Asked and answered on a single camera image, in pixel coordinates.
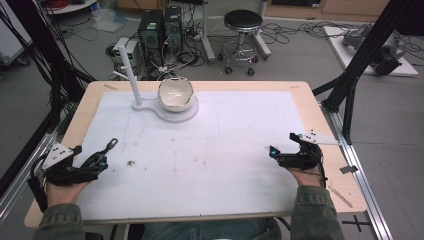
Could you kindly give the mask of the clear plastic bag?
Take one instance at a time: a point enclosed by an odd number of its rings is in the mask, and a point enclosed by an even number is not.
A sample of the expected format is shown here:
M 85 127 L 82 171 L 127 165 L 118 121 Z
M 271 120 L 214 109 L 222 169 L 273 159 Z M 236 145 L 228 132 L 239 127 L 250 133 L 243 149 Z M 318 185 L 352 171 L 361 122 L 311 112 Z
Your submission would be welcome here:
M 93 27 L 96 30 L 114 33 L 123 28 L 128 20 L 113 9 L 97 9 L 92 12 Z

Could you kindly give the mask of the person's right hand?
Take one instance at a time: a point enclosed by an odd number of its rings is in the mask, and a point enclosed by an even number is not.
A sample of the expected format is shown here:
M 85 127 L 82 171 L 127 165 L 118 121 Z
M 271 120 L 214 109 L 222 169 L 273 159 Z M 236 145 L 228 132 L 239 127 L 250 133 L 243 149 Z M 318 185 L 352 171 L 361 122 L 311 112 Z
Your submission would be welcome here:
M 288 172 L 294 177 L 299 186 L 323 187 L 323 181 L 317 167 L 307 170 L 288 168 Z

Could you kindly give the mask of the person's legs in blue jeans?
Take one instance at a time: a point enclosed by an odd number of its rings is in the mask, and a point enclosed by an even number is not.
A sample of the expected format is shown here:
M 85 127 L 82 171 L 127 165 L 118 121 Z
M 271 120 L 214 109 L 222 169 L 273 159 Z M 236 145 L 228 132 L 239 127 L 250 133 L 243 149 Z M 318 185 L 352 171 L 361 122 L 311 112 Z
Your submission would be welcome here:
M 266 218 L 146 224 L 141 240 L 281 240 Z

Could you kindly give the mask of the white table leg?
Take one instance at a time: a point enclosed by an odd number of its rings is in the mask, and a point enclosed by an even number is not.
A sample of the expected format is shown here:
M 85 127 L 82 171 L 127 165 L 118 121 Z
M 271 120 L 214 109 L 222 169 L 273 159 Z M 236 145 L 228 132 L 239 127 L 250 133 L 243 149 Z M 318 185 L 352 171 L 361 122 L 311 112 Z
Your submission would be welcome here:
M 262 32 L 261 24 L 263 23 L 263 17 L 265 15 L 267 4 L 268 4 L 268 0 L 259 0 L 258 10 L 252 14 L 253 40 L 264 60 L 267 60 L 272 55 L 270 49 L 268 48 L 267 44 L 265 43 L 265 41 L 263 40 L 261 36 L 261 32 Z
M 213 64 L 216 61 L 214 51 L 208 38 L 208 0 L 202 1 L 202 31 L 201 41 L 206 54 L 206 62 Z

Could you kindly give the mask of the white table mat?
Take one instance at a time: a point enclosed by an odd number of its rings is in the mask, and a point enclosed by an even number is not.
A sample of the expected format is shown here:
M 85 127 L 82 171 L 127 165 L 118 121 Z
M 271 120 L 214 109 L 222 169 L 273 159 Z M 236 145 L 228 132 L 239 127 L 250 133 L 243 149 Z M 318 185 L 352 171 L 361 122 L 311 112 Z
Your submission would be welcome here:
M 287 215 L 297 184 L 268 155 L 295 153 L 290 133 L 304 130 L 288 91 L 198 92 L 199 111 L 168 123 L 135 111 L 130 92 L 107 92 L 78 156 L 107 142 L 108 168 L 80 195 L 91 222 Z

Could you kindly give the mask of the white floor board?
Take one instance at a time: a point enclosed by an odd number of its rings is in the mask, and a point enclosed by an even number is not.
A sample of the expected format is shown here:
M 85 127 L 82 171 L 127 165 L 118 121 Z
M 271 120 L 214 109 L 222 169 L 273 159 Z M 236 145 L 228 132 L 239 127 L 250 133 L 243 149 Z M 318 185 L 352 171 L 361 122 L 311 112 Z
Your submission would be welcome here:
M 342 67 L 346 69 L 356 53 L 353 47 L 344 46 L 342 44 L 342 40 L 347 29 L 324 26 L 323 30 L 328 35 L 328 41 L 336 53 Z M 400 58 L 399 62 L 401 65 L 394 69 L 390 73 L 390 76 L 416 77 L 418 75 L 418 72 L 405 58 Z

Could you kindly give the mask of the white box device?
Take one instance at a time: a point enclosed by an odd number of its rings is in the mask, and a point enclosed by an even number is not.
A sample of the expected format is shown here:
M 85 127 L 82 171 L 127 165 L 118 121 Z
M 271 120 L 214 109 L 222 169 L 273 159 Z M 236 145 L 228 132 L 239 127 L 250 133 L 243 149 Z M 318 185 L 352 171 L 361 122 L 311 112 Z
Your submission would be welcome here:
M 136 40 L 130 40 L 128 37 L 121 37 L 118 40 L 118 42 L 112 48 L 112 56 L 115 61 L 117 61 L 118 63 L 121 63 L 122 59 L 120 56 L 119 46 L 125 47 L 131 66 L 136 67 L 141 60 L 138 42 Z

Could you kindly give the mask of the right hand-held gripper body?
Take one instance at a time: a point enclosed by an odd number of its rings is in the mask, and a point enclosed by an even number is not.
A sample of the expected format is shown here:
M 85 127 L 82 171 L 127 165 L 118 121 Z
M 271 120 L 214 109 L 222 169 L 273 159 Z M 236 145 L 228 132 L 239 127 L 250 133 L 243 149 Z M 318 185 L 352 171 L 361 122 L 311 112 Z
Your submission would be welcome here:
M 323 153 L 320 145 L 339 145 L 340 142 L 332 136 L 324 135 L 311 129 L 306 133 L 296 133 L 302 141 L 297 153 L 282 153 L 283 158 L 277 160 L 279 166 L 284 168 L 312 169 L 322 163 Z

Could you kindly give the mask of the beige tape strip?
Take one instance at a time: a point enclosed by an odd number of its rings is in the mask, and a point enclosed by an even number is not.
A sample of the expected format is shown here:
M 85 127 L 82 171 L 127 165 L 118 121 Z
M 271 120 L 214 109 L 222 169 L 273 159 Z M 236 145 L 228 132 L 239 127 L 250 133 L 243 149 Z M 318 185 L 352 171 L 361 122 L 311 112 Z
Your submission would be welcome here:
M 353 208 L 353 204 L 346 199 L 339 191 L 334 189 L 331 186 L 328 186 L 328 189 L 331 190 L 341 201 L 343 201 L 349 208 Z

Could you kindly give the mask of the white stand with post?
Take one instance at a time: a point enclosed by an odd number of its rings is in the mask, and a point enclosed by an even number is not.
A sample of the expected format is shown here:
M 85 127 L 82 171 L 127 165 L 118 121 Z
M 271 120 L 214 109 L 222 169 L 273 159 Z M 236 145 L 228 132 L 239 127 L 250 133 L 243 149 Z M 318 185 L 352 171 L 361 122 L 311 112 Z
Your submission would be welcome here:
M 199 102 L 194 93 L 194 98 L 191 102 L 190 107 L 182 112 L 171 112 L 162 107 L 160 99 L 158 97 L 158 88 L 157 88 L 157 97 L 148 99 L 142 98 L 138 88 L 138 82 L 136 76 L 133 73 L 132 67 L 130 65 L 126 49 L 124 46 L 119 46 L 120 56 L 123 62 L 122 69 L 126 72 L 125 75 L 114 71 L 115 75 L 121 76 L 124 79 L 130 82 L 132 92 L 134 94 L 135 100 L 132 103 L 132 108 L 135 111 L 152 111 L 160 119 L 169 123 L 183 123 L 193 119 L 199 111 Z

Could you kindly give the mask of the black computer tower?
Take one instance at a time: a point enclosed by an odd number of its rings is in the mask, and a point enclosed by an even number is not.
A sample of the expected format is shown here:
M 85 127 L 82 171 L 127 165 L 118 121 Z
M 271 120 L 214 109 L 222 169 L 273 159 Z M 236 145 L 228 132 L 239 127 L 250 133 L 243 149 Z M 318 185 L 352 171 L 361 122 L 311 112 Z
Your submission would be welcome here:
M 164 11 L 164 26 L 168 51 L 177 53 L 182 46 L 182 9 L 180 6 L 167 6 Z
M 161 10 L 146 10 L 138 28 L 143 56 L 148 66 L 162 66 L 161 56 L 164 42 L 163 13 Z

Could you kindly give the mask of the aluminium rail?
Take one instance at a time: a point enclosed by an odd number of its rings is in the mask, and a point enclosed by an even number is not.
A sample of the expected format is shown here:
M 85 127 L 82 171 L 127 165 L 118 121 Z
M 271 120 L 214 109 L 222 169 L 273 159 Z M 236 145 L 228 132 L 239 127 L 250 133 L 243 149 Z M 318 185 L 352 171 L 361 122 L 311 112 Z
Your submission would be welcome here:
M 0 225 L 27 188 L 32 164 L 65 134 L 74 111 L 68 114 L 62 112 L 57 123 L 53 122 L 52 115 L 52 112 L 47 114 L 11 166 L 0 177 Z
M 357 170 L 353 172 L 353 177 L 356 180 L 366 202 L 366 214 L 376 239 L 393 240 L 391 231 L 386 223 L 382 211 L 380 210 L 355 148 L 352 144 L 348 143 L 347 138 L 342 134 L 342 118 L 337 112 L 331 112 L 324 108 L 322 104 L 319 104 L 319 106 L 326 117 L 330 128 L 332 129 L 333 135 L 340 141 L 341 151 L 348 165 L 351 167 L 355 166 L 357 168 Z

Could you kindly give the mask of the black tape cross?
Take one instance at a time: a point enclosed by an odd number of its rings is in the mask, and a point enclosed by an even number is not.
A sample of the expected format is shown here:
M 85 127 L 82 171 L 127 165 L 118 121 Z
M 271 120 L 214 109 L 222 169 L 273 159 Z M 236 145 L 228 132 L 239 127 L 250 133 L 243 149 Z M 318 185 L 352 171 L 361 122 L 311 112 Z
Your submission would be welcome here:
M 341 223 L 343 225 L 352 225 L 355 226 L 356 229 L 362 233 L 366 227 L 370 227 L 371 223 L 369 220 L 366 219 L 360 219 L 358 215 L 353 215 L 350 219 L 348 220 L 342 220 Z

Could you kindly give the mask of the white bowl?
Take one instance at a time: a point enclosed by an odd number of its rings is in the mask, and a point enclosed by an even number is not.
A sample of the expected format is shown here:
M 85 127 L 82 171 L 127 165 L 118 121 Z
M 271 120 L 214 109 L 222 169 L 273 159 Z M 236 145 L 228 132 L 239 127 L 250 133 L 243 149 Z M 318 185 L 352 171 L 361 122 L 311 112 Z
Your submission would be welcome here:
M 171 112 L 187 110 L 194 98 L 191 82 L 185 78 L 164 79 L 158 88 L 158 97 L 163 108 Z

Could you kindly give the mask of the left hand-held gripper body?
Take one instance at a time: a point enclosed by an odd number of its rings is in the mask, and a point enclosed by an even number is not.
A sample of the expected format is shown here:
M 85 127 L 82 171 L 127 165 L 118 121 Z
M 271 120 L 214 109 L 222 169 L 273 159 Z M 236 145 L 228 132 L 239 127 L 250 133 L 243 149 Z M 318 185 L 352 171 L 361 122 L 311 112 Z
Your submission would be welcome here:
M 101 173 L 101 153 L 92 154 L 80 167 L 75 167 L 74 157 L 81 152 L 81 145 L 69 148 L 55 143 L 42 164 L 46 180 L 57 186 L 70 186 L 97 180 Z

